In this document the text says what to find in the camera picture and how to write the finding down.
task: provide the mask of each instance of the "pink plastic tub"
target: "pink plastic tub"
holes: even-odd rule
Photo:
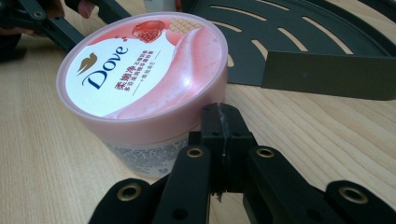
[[[168,174],[200,109],[224,99],[227,43],[202,18],[149,13],[109,24],[64,59],[64,104],[139,175]]]

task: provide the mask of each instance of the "person's hand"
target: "person's hand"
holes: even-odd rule
[[[37,0],[40,6],[46,11],[49,18],[53,18],[56,16],[64,16],[64,8],[62,7],[61,0]],[[16,4],[16,0],[10,0],[9,3],[11,5]],[[85,19],[88,19],[91,16],[93,9],[95,8],[95,4],[90,2],[89,0],[80,0],[78,4],[78,13]],[[32,30],[23,29],[20,27],[15,27],[13,29],[5,30],[0,28],[0,35],[33,35],[34,32]]]

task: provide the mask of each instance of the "pink lid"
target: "pink lid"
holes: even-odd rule
[[[161,12],[117,21],[86,37],[57,76],[64,104],[102,140],[142,145],[199,124],[222,101],[227,43],[202,18]]]

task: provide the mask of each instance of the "slotted black plate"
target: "slotted black plate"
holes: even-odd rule
[[[260,86],[266,51],[396,55],[395,45],[384,35],[324,0],[196,0],[184,1],[183,10],[213,21],[226,36],[234,62],[231,83]]]

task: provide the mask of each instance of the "pink object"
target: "pink object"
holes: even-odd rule
[[[178,12],[114,22],[64,59],[64,104],[140,175],[170,172],[203,106],[223,101],[227,43],[211,22]]]

